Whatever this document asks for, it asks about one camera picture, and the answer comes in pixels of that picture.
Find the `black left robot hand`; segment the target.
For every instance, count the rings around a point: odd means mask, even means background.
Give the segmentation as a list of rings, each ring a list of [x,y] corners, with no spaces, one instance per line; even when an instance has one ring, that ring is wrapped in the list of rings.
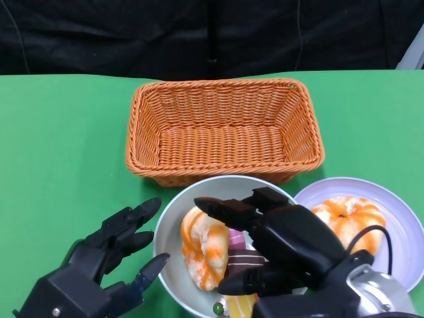
[[[125,207],[104,220],[99,230],[77,240],[61,266],[39,278],[15,317],[120,317],[143,302],[143,292],[165,267],[170,255],[148,261],[126,284],[102,288],[103,276],[123,260],[147,247],[152,231],[139,229],[159,211],[162,201],[149,199],[134,209]]]

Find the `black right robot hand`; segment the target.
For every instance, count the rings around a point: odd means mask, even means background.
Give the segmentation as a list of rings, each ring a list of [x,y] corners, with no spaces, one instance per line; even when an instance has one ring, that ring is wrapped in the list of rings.
[[[318,216],[270,188],[256,188],[242,200],[197,197],[208,216],[246,231],[267,260],[262,266],[228,275],[218,287],[223,295],[284,295],[296,288],[317,288],[346,255],[337,236]]]

